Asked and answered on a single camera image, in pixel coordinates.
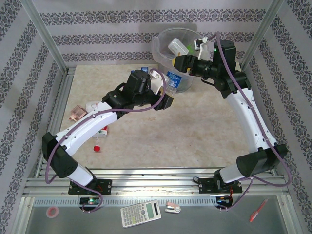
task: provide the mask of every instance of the pink pen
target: pink pen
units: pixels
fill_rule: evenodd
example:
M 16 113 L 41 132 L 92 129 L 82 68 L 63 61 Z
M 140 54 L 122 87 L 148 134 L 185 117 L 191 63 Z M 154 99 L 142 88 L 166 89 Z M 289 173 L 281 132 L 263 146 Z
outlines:
M 258 208 L 258 210 L 254 211 L 252 213 L 252 215 L 250 216 L 249 218 L 249 222 L 252 222 L 256 217 L 257 215 L 259 214 L 259 212 L 261 211 L 261 209 L 264 207 L 265 203 L 267 203 L 268 199 L 266 198 L 260 205 L 260 207 Z

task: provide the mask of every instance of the marble surface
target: marble surface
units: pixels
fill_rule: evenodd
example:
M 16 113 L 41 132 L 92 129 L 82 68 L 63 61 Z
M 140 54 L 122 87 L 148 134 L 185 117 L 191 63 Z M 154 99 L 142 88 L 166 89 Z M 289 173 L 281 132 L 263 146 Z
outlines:
M 74 122 L 70 111 L 126 82 L 140 65 L 77 66 L 61 129 Z M 108 126 L 95 153 L 92 137 L 73 158 L 89 168 L 223 167 L 248 153 L 234 111 L 218 90 L 195 78 L 166 110 L 128 113 Z

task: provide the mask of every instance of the striped wall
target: striped wall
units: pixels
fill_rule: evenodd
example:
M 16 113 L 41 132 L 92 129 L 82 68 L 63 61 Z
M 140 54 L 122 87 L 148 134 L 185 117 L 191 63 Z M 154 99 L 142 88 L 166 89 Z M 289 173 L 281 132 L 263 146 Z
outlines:
M 232 39 L 241 59 L 272 0 L 34 1 L 69 67 L 150 63 L 151 39 L 170 27 Z
M 290 192 L 304 233 L 312 233 L 311 20 L 310 1 L 284 1 L 246 70 L 267 125 L 287 144 Z
M 63 77 L 18 0 L 0 1 L 0 234 L 10 233 Z

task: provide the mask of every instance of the transparent plastic bowl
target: transparent plastic bowl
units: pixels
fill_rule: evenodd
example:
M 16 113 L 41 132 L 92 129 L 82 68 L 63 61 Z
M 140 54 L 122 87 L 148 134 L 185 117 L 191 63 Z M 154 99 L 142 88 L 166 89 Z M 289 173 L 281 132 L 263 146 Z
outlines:
M 189 55 L 198 56 L 199 52 L 195 51 L 194 40 L 200 38 L 200 35 L 186 28 L 168 28 L 152 38 L 152 55 L 154 60 L 165 67 L 162 69 L 163 73 L 167 74 L 170 71 L 182 77 L 177 88 L 177 93 L 181 93 L 191 87 L 193 77 L 179 72 L 172 66 L 172 59 L 175 55 L 168 49 L 168 45 L 175 38 L 178 38 L 189 49 Z

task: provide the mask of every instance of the calculator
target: calculator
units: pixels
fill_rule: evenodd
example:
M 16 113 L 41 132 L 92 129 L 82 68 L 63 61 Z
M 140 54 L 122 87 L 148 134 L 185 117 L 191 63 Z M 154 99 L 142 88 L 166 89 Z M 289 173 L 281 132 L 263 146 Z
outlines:
M 143 202 L 120 209 L 122 226 L 129 228 L 161 218 L 157 200 Z

